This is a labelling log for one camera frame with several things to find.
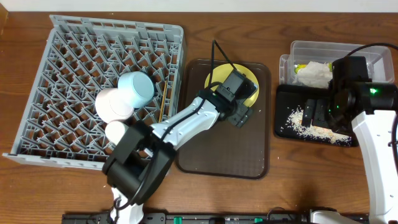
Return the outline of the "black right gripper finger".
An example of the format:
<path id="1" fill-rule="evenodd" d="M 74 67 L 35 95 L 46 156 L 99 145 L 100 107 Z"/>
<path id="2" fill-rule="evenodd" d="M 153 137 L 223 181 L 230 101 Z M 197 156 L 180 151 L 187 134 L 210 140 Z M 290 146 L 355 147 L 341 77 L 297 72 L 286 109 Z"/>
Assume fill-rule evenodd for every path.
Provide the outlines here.
<path id="1" fill-rule="evenodd" d="M 315 102 L 315 112 L 312 118 L 312 126 L 328 128 L 328 121 L 326 120 L 329 114 L 328 100 L 317 99 Z"/>
<path id="2" fill-rule="evenodd" d="M 312 125 L 312 119 L 315 114 L 316 106 L 317 106 L 317 100 L 308 99 L 306 101 L 305 107 L 303 109 L 302 126 L 310 127 Z"/>

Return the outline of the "yellow plate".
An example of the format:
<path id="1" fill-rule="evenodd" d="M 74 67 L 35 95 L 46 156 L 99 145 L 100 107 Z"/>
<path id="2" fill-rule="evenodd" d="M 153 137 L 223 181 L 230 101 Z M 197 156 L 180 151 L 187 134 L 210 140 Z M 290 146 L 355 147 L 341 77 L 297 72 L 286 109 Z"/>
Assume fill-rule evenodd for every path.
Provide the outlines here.
<path id="1" fill-rule="evenodd" d="M 252 82 L 258 85 L 257 92 L 255 92 L 255 94 L 253 94 L 252 97 L 248 98 L 244 102 L 244 105 L 251 107 L 256 102 L 257 97 L 259 96 L 259 82 L 254 73 L 250 71 L 250 69 L 244 67 L 243 65 L 235 63 L 231 65 L 226 63 L 214 68 L 213 71 L 206 78 L 205 87 L 207 87 L 210 83 L 214 82 L 223 83 L 233 69 L 236 69 L 237 71 L 243 73 L 247 78 L 249 78 Z"/>

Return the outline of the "white tissue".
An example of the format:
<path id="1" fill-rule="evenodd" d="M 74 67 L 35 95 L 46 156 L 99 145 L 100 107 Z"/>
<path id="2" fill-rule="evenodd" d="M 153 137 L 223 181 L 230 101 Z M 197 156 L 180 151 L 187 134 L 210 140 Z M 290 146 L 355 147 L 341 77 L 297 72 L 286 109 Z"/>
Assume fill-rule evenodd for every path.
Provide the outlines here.
<path id="1" fill-rule="evenodd" d="M 314 88 L 328 88 L 333 79 L 332 64 L 310 61 L 307 66 L 295 73 L 293 84 Z"/>

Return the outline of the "wooden chopstick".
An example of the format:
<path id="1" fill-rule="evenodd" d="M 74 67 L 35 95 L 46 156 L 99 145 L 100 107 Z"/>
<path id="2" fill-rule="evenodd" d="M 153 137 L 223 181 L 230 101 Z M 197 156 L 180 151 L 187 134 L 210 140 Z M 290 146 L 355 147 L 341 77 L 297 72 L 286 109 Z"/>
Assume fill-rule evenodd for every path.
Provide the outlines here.
<path id="1" fill-rule="evenodd" d="M 164 90 L 162 92 L 162 101 L 161 101 L 161 107 L 160 107 L 158 123 L 160 123 L 162 121 L 166 94 L 167 94 L 167 81 L 165 82 Z"/>

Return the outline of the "light blue bowl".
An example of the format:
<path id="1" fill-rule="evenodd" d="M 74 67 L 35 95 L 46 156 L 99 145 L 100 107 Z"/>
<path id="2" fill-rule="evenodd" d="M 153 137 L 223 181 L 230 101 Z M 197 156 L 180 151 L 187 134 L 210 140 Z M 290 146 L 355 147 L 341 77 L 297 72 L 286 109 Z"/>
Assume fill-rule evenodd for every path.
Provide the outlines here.
<path id="1" fill-rule="evenodd" d="M 124 73 L 119 77 L 118 90 L 123 100 L 133 108 L 142 108 L 154 97 L 154 84 L 140 71 Z"/>

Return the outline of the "pink bowl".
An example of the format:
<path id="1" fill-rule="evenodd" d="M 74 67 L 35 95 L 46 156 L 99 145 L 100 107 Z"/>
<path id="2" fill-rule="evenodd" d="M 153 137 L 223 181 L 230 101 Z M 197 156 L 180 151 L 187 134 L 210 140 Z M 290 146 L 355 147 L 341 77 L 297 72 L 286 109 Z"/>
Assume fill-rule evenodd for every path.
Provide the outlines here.
<path id="1" fill-rule="evenodd" d="M 105 123 L 125 121 L 134 112 L 134 108 L 123 101 L 121 92 L 117 88 L 101 90 L 95 99 L 95 109 Z"/>

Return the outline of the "white cup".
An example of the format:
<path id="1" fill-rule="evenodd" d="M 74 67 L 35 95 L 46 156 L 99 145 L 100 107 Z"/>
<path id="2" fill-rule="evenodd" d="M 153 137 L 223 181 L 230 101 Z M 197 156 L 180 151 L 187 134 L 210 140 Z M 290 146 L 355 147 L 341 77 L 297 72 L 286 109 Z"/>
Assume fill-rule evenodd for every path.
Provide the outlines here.
<path id="1" fill-rule="evenodd" d="M 128 126 L 120 121 L 112 121 L 105 128 L 105 136 L 115 146 L 120 142 L 126 133 Z"/>

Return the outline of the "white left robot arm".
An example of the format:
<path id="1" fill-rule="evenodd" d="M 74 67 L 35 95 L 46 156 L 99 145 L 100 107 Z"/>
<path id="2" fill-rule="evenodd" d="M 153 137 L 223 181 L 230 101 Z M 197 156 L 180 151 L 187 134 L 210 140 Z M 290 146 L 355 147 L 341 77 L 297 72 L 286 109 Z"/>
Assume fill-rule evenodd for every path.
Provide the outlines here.
<path id="1" fill-rule="evenodd" d="M 177 150 L 219 121 L 241 127 L 252 115 L 244 102 L 258 92 L 257 78 L 234 68 L 222 82 L 209 80 L 189 106 L 168 120 L 125 126 L 102 168 L 114 195 L 108 223 L 139 223 L 144 202 L 159 188 Z"/>

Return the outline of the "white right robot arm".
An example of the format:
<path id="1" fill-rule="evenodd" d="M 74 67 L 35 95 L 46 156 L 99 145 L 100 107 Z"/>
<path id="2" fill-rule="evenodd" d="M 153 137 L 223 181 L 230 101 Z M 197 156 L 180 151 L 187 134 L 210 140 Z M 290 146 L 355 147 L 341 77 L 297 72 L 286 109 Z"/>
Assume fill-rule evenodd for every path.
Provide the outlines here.
<path id="1" fill-rule="evenodd" d="M 328 97 L 307 100 L 302 124 L 355 136 L 368 182 L 369 222 L 396 223 L 397 87 L 372 82 L 362 56 L 345 56 L 331 67 Z"/>

